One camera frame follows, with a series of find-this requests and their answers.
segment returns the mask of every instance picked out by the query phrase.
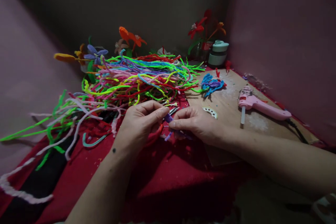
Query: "purple pipe cleaner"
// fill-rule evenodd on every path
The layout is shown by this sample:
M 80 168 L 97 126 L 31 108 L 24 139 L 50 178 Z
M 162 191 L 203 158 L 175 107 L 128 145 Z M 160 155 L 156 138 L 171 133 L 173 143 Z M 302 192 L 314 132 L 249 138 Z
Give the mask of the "purple pipe cleaner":
M 170 123 L 171 121 L 173 121 L 174 119 L 171 117 L 170 114 L 167 114 L 164 119 L 166 120 L 167 123 Z M 181 131 L 178 131 L 178 130 L 173 130 L 169 133 L 169 135 L 164 139 L 166 142 L 169 140 L 169 138 L 171 137 L 172 133 L 173 132 L 178 132 L 179 134 L 181 134 L 182 136 L 184 136 L 185 138 L 189 139 L 189 140 L 192 140 L 193 138 L 187 134 L 184 134 L 182 133 Z

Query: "glue gun cord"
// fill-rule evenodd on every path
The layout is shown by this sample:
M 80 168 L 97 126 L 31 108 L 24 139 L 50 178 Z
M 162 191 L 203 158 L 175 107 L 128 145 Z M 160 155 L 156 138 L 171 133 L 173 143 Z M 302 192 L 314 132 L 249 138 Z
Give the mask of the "glue gun cord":
M 309 144 L 295 123 L 293 123 L 290 119 L 287 119 L 286 122 L 296 130 L 302 143 Z

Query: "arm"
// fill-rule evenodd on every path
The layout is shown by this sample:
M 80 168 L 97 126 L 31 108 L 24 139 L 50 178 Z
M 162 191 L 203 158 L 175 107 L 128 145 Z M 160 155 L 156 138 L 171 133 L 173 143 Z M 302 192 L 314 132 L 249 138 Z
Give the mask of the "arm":
M 312 199 L 336 192 L 336 155 L 300 142 L 220 125 L 201 108 L 176 113 L 170 128 L 190 130 Z
M 69 223 L 118 223 L 132 165 L 151 131 L 169 112 L 155 101 L 127 110 L 110 152 L 101 162 L 66 220 Z

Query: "jar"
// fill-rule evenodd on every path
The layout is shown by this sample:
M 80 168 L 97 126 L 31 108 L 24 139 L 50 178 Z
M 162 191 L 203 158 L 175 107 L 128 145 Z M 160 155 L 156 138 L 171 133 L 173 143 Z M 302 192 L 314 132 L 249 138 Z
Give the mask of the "jar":
M 228 43 L 222 40 L 216 40 L 212 46 L 209 54 L 208 66 L 211 68 L 219 68 L 224 65 L 226 59 L 226 51 L 228 50 Z

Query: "pink glue gun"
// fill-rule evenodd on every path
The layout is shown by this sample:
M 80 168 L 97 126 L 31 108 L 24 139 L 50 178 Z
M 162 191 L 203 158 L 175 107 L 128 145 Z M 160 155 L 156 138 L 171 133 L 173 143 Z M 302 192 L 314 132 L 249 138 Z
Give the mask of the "pink glue gun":
M 265 102 L 259 100 L 255 95 L 253 95 L 252 89 L 248 85 L 246 85 L 240 91 L 238 106 L 241 107 L 241 114 L 242 114 L 240 120 L 241 124 L 245 123 L 245 109 L 249 110 L 251 108 L 255 108 L 256 110 L 259 110 L 265 115 L 268 115 L 269 117 L 272 117 L 273 119 L 280 121 L 286 120 L 292 116 L 292 114 L 286 110 L 274 108 L 266 104 Z

